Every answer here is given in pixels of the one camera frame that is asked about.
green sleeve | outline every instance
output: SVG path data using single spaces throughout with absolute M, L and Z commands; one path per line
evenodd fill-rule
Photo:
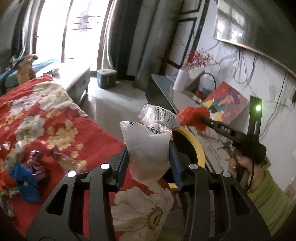
M 295 205 L 295 201 L 290 202 L 285 197 L 269 171 L 264 171 L 262 184 L 255 192 L 248 192 L 248 196 L 259 210 L 271 235 L 278 231 Z

yellow bucket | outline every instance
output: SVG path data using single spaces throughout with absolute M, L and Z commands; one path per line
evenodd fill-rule
M 201 144 L 196 137 L 186 128 L 180 127 L 173 131 L 173 140 L 178 152 L 186 154 L 192 163 L 197 163 L 201 167 L 205 167 L 205 154 Z M 177 191 L 178 188 L 173 181 L 171 169 L 163 176 L 169 182 L 170 190 Z

window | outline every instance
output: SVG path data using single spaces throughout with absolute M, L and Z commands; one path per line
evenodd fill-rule
M 109 1 L 45 0 L 37 29 L 36 54 L 62 62 L 85 59 L 93 63 L 91 71 L 96 71 L 100 36 Z
M 246 19 L 237 9 L 224 0 L 219 0 L 214 37 L 242 43 Z

bed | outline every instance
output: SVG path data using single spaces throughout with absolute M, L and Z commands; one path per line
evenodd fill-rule
M 13 225 L 22 236 L 44 200 L 65 175 L 49 155 L 54 146 L 75 160 L 85 160 L 86 172 L 108 162 L 111 155 L 119 153 L 123 147 L 123 143 L 89 119 L 49 75 L 30 80 L 0 97 L 0 113 L 1 143 L 10 141 L 13 146 L 25 138 L 27 145 L 21 162 L 28 160 L 32 150 L 39 150 L 44 153 L 42 166 L 51 173 L 50 182 L 39 185 L 39 203 L 22 202 L 18 194 L 10 199 L 17 217 Z M 2 162 L 6 154 L 0 151 Z M 11 186 L 16 186 L 13 178 L 0 170 L 0 191 Z M 85 199 L 83 235 L 86 237 L 89 236 L 87 203 Z M 128 170 L 121 191 L 110 193 L 117 239 L 156 240 L 173 203 L 174 198 L 164 180 L 147 187 L 132 180 Z

woman's hand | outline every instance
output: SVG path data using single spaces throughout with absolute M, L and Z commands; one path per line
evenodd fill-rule
M 250 180 L 252 177 L 252 160 L 249 157 L 242 156 L 238 150 L 234 150 L 231 154 L 232 158 L 228 162 L 228 171 L 234 176 L 237 177 L 237 165 L 241 165 L 246 168 L 246 170 L 250 173 L 248 184 L 250 184 Z M 264 172 L 258 164 L 254 165 L 254 177 L 252 180 L 252 184 L 250 186 L 250 192 L 254 192 L 263 182 Z

